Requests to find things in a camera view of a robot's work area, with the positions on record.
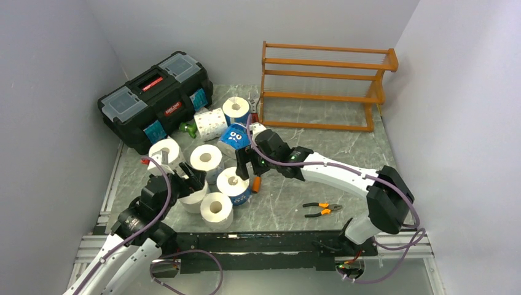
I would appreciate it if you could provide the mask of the orange black pliers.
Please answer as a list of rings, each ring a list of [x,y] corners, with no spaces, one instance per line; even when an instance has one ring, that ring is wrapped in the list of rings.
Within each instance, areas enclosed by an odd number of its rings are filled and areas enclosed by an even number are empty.
[[[320,207],[321,211],[314,214],[305,214],[305,218],[318,218],[320,216],[323,216],[325,214],[331,214],[333,211],[339,211],[343,208],[343,206],[339,204],[330,204],[330,203],[319,203],[319,202],[310,202],[310,203],[304,203],[302,205],[303,208],[307,207]]]

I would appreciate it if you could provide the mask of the green small object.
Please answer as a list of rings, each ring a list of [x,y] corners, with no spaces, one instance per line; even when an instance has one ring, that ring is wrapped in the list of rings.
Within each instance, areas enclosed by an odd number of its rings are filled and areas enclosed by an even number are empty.
[[[189,136],[193,139],[195,139],[197,137],[197,132],[198,132],[198,128],[197,128],[197,124],[196,123],[188,123],[188,122],[182,122],[179,124],[179,131],[180,132],[185,132],[187,134],[189,134]]]

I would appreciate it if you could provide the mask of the orange wooden shelf rack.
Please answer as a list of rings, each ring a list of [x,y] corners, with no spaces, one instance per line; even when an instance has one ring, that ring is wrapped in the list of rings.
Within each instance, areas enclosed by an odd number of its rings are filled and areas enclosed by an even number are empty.
[[[373,109],[386,101],[385,73],[399,68],[396,51],[264,41],[258,118],[270,127],[372,132]],[[290,122],[267,118],[268,99],[360,104],[365,124]]]

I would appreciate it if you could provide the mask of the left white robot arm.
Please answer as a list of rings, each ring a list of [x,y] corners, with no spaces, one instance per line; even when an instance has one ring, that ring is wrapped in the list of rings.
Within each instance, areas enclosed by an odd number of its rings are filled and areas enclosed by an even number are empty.
[[[186,174],[160,168],[121,212],[93,261],[66,294],[119,294],[153,260],[178,249],[177,232],[163,223],[179,199],[202,191],[206,172],[181,163]]]

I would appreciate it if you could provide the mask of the white roll with red print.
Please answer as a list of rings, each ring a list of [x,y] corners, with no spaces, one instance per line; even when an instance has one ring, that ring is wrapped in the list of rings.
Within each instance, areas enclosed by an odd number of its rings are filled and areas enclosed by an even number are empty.
[[[193,168],[206,172],[208,184],[216,184],[217,177],[224,170],[222,152],[212,144],[196,147],[190,155],[190,164]]]

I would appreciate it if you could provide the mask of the white dotted wrapped roll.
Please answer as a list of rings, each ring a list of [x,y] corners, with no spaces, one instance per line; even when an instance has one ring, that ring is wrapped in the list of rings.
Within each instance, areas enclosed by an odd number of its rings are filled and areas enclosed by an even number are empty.
[[[198,113],[194,115],[194,121],[203,141],[219,138],[228,128],[222,108]]]

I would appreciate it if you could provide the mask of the black plastic toolbox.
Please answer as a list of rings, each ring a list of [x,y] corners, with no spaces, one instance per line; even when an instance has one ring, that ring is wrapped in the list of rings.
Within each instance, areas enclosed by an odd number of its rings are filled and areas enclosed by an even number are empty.
[[[204,66],[182,51],[97,101],[104,123],[128,147],[146,155],[181,123],[212,104],[213,83]]]

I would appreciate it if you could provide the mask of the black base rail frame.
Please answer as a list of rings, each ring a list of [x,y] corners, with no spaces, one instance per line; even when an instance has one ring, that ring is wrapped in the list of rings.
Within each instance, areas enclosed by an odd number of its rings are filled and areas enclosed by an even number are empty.
[[[218,270],[314,269],[333,271],[338,263],[376,256],[372,240],[356,246],[339,230],[271,232],[180,232],[160,255],[174,259],[181,274]]]

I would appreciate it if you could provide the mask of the red adjustable wrench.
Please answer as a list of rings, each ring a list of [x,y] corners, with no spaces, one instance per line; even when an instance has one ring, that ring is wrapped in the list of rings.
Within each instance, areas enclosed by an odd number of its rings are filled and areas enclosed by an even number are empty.
[[[247,99],[250,107],[250,114],[252,116],[251,122],[259,122],[259,115],[258,115],[258,109],[259,109],[259,100],[260,96],[256,93],[253,93],[249,96]]]

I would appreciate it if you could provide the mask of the black orange screwdriver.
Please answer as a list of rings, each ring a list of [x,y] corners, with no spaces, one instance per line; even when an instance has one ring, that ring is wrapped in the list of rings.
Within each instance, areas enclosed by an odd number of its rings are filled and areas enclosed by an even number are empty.
[[[258,194],[261,188],[262,178],[260,176],[255,176],[253,179],[253,183],[251,185],[251,193]]]

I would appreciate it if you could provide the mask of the blue paper roll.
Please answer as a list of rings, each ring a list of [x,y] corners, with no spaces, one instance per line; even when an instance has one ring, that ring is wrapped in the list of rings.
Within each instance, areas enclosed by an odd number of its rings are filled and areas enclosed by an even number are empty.
[[[224,169],[217,177],[216,185],[220,192],[228,196],[234,206],[246,203],[250,196],[249,178],[243,180],[236,174],[237,167]]]

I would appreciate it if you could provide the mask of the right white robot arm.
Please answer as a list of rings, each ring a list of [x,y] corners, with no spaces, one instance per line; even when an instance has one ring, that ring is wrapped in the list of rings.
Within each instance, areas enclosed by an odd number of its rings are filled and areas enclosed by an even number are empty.
[[[236,174],[243,180],[249,177],[250,163],[257,176],[276,170],[286,178],[326,184],[365,200],[368,212],[342,228],[339,248],[346,255],[355,254],[381,232],[398,234],[412,212],[413,194],[398,171],[387,165],[368,169],[334,161],[306,147],[289,147],[271,129],[260,132],[235,155]]]

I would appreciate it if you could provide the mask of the blue wrapped roll upright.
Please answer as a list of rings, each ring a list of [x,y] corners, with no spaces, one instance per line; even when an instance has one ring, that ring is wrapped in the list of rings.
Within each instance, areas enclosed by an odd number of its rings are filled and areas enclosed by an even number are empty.
[[[233,96],[228,98],[222,105],[227,125],[242,124],[246,125],[246,121],[250,114],[250,104],[244,98]]]

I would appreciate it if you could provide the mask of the white paper towel roll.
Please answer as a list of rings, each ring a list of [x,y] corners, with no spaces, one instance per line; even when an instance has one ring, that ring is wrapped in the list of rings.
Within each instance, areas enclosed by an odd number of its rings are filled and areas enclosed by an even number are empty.
[[[225,194],[212,192],[202,200],[200,214],[210,229],[225,230],[233,222],[233,204]]]
[[[166,173],[176,172],[179,176],[184,176],[180,163],[185,162],[184,154],[179,144],[169,136],[153,144],[148,156],[154,159]]]
[[[200,206],[203,199],[210,193],[208,182],[205,181],[203,189],[191,193],[187,197],[178,198],[184,210],[192,214],[200,214]]]

